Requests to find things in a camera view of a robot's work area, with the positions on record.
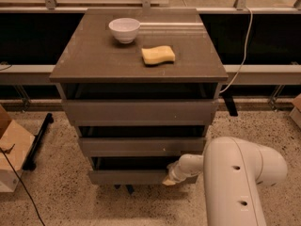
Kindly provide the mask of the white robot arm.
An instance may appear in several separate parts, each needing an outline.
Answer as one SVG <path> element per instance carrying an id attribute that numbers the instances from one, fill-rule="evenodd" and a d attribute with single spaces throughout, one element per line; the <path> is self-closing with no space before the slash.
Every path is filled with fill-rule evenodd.
<path id="1" fill-rule="evenodd" d="M 200 174 L 208 226 L 266 226 L 257 186 L 284 181 L 288 167 L 273 148 L 218 137 L 202 155 L 186 153 L 169 164 L 163 184 L 174 186 Z"/>

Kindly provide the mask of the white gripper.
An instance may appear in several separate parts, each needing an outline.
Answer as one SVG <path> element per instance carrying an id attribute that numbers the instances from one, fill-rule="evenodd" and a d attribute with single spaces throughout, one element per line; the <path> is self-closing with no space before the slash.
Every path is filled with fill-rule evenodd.
<path id="1" fill-rule="evenodd" d="M 162 184 L 165 186 L 174 186 L 186 180 L 187 175 L 183 172 L 180 162 L 176 161 L 167 166 L 168 174 Z"/>

